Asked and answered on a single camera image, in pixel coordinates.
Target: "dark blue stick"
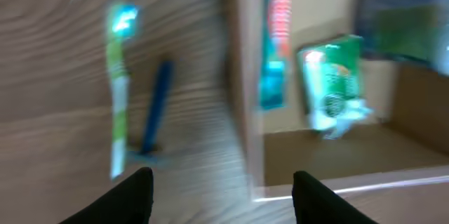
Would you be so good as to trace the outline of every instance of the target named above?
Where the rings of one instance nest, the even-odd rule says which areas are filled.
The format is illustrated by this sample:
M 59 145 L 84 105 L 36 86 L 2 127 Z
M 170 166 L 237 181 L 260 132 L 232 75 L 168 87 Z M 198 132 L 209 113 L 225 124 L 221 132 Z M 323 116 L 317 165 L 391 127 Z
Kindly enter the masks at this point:
M 172 77 L 173 62 L 165 60 L 162 62 L 157 74 L 156 86 L 153 92 L 153 104 L 148 109 L 147 126 L 140 154 L 148 154 L 154 147 Z

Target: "red label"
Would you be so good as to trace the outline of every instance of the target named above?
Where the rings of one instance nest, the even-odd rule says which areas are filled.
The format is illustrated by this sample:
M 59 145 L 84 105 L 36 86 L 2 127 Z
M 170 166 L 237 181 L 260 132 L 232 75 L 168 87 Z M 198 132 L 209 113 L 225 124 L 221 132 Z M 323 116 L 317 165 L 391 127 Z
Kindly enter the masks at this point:
M 290 17 L 292 0 L 270 0 L 268 27 L 280 56 L 290 55 Z

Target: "wooden floor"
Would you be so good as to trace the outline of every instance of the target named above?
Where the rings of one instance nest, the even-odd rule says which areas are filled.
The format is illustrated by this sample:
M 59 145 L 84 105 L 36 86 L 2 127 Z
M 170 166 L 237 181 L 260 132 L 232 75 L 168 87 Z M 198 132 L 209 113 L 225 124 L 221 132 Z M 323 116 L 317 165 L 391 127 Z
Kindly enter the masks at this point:
M 56 223 L 114 186 L 103 35 L 110 1 L 0 0 L 0 223 Z M 129 1 L 141 8 L 126 47 L 131 140 L 142 136 L 160 57 L 177 63 L 159 136 L 172 163 L 155 171 L 151 223 L 294 223 L 291 201 L 248 199 L 223 81 L 225 0 Z M 349 201 L 383 223 L 441 223 L 444 205 L 432 193 L 449 197 L 447 185 L 435 185 Z

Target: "printed logo on packet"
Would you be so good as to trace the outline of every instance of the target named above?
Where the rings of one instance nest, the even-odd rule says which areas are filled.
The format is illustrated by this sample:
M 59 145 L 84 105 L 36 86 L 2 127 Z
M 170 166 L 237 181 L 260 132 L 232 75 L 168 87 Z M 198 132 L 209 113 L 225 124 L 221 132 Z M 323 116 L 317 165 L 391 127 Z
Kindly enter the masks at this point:
M 268 27 L 276 51 L 280 56 L 290 55 L 291 0 L 269 0 Z

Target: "red and teal package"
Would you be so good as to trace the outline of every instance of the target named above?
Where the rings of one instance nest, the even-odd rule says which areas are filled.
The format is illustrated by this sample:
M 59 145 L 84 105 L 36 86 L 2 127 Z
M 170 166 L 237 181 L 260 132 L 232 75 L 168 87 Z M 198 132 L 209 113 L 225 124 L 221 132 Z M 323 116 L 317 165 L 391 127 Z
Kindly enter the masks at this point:
M 329 130 L 325 138 L 339 138 L 355 121 L 371 113 L 363 99 L 358 66 L 361 43 L 361 37 L 347 35 L 310 46 L 297 55 L 298 68 L 304 75 L 310 126 Z
M 290 56 L 291 0 L 264 0 L 262 27 L 261 107 L 284 106 Z

